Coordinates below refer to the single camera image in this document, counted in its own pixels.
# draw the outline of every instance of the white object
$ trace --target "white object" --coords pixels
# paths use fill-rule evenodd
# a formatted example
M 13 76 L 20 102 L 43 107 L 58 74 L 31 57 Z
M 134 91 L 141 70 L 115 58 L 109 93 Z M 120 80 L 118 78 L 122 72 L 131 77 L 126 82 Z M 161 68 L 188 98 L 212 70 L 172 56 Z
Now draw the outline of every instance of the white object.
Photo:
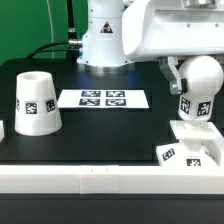
M 143 90 L 62 90 L 59 108 L 149 108 Z
M 122 20 L 130 60 L 223 54 L 224 1 L 216 8 L 187 8 L 183 0 L 135 0 Z
M 0 166 L 1 194 L 218 195 L 223 186 L 220 167 Z
M 15 130 L 23 135 L 47 135 L 62 126 L 52 76 L 33 71 L 17 76 Z
M 161 166 L 178 167 L 214 167 L 214 158 L 220 150 L 209 151 L 210 147 L 202 145 L 203 140 L 213 141 L 221 134 L 211 122 L 197 122 L 199 127 L 185 127 L 185 121 L 170 121 L 174 135 L 179 143 L 158 146 L 157 157 Z
M 123 0 L 126 6 L 130 6 L 135 0 Z
M 212 57 L 196 56 L 181 65 L 179 74 L 187 79 L 188 88 L 188 92 L 181 95 L 180 117 L 183 120 L 209 120 L 214 96 L 223 84 L 221 65 Z
M 80 193 L 119 193 L 118 166 L 82 166 Z
M 100 67 L 98 71 L 101 71 L 103 67 L 116 68 L 131 63 L 122 45 L 123 11 L 123 0 L 88 0 L 89 26 L 83 36 L 79 66 L 87 66 L 89 70 Z
M 0 121 L 0 142 L 2 141 L 4 137 L 5 137 L 5 132 L 4 132 L 3 121 Z
M 214 96 L 223 84 L 222 67 L 212 57 L 197 56 L 185 61 L 179 74 L 187 80 L 188 92 L 181 95 L 178 111 L 186 122 L 170 122 L 179 143 L 158 146 L 159 163 L 162 166 L 179 167 L 221 165 L 222 162 L 218 159 L 221 153 L 214 153 L 216 148 L 213 148 L 218 146 L 216 151 L 223 151 L 222 144 L 215 144 L 217 139 L 222 138 L 221 134 L 213 124 L 206 121 L 212 114 Z M 207 142 L 207 147 L 202 145 L 203 141 Z

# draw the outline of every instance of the cable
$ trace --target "cable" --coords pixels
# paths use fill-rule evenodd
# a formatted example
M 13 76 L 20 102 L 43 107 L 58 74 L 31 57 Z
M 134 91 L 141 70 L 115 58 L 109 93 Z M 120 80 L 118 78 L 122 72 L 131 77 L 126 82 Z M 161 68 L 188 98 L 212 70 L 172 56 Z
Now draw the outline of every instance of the cable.
M 47 8 L 51 27 L 51 42 L 54 43 L 54 24 L 52 19 L 50 0 L 47 0 Z
M 32 59 L 33 56 L 35 56 L 36 54 L 39 54 L 39 53 L 47 53 L 47 52 L 59 52 L 59 51 L 63 51 L 63 52 L 66 52 L 68 50 L 44 50 L 44 51 L 34 51 L 33 53 L 29 54 L 26 58 L 27 59 Z
M 66 0 L 68 14 L 68 39 L 77 39 L 75 30 L 72 0 Z
M 43 46 L 37 48 L 35 51 L 41 51 L 41 50 L 44 50 L 44 49 L 49 48 L 49 47 L 54 47 L 54 46 L 58 46 L 58 45 L 66 45 L 66 44 L 69 44 L 69 42 L 68 41 L 58 41 L 58 42 L 43 45 Z

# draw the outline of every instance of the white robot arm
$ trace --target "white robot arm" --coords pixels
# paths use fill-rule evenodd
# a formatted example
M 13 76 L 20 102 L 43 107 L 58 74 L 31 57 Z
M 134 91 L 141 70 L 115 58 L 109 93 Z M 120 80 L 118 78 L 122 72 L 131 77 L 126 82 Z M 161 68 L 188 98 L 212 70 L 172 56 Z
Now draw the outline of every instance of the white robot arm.
M 221 136 L 207 120 L 223 84 L 223 70 L 204 55 L 223 54 L 223 28 L 224 0 L 135 0 L 124 12 L 125 54 L 134 61 L 160 60 L 171 93 L 182 94 L 179 115 L 184 121 L 170 122 L 179 142 L 157 147 L 160 165 L 217 165 L 202 142 Z M 180 57 L 190 58 L 177 71 Z

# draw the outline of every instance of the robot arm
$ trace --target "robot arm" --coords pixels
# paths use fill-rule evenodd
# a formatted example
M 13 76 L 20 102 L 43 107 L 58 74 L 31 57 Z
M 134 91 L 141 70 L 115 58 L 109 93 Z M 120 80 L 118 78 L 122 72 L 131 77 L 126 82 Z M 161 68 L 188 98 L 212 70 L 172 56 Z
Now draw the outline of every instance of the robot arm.
M 135 0 L 123 15 L 124 52 L 133 61 L 159 59 L 171 93 L 182 94 L 178 58 L 223 54 L 222 27 L 223 0 Z

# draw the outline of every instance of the green wall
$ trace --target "green wall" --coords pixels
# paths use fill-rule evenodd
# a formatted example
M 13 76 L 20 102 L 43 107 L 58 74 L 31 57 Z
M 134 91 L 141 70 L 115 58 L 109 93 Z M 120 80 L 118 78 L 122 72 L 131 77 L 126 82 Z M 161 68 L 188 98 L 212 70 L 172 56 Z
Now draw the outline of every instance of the green wall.
M 49 0 L 55 41 L 67 40 L 66 0 Z M 87 30 L 87 0 L 73 0 L 75 26 L 79 38 Z M 23 58 L 51 42 L 47 0 L 0 0 L 0 64 Z M 51 53 L 37 57 L 51 57 Z M 55 57 L 65 57 L 56 53 Z

